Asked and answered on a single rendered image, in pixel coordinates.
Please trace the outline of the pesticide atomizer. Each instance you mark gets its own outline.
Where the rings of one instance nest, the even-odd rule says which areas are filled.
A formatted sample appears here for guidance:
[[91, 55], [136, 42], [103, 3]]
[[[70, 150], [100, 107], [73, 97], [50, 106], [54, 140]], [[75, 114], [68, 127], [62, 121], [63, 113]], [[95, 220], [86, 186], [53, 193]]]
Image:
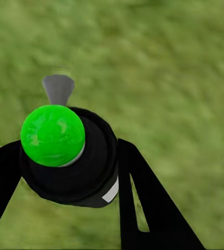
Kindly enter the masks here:
[[51, 105], [37, 108], [20, 132], [22, 177], [40, 197], [64, 205], [100, 208], [116, 198], [117, 138], [110, 124], [88, 109], [65, 105], [74, 79], [42, 81]]

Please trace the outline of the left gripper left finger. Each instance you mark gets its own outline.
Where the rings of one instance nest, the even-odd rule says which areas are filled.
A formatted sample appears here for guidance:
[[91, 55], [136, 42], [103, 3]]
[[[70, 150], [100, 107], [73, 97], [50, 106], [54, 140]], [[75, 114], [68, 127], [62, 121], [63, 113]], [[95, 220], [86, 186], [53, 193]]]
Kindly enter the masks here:
[[0, 147], [0, 219], [22, 176], [19, 165], [20, 143], [19, 140]]

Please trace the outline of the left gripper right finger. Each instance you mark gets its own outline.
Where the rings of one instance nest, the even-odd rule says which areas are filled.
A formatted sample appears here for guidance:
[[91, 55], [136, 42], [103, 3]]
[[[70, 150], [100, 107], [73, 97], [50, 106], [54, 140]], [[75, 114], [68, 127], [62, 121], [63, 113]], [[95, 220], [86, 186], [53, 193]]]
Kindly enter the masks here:
[[[130, 174], [150, 232], [138, 230]], [[121, 250], [206, 250], [137, 147], [118, 139]]]

